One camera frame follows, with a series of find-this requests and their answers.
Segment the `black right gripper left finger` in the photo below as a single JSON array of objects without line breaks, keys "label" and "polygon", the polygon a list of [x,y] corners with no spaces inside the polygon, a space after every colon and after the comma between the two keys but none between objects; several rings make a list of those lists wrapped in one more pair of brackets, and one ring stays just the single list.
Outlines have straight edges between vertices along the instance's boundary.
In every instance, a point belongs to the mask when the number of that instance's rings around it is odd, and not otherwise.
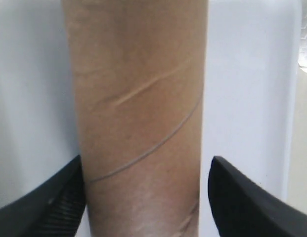
[{"label": "black right gripper left finger", "polygon": [[0,209],[0,237],[74,237],[86,207],[80,156]]}]

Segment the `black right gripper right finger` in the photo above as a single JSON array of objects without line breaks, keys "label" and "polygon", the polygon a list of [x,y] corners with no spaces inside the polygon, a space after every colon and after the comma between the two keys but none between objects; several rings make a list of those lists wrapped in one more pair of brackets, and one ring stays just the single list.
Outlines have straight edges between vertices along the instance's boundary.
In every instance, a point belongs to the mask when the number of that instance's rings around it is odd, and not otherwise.
[{"label": "black right gripper right finger", "polygon": [[307,237],[307,215],[259,187],[222,157],[208,177],[212,216],[221,237]]}]

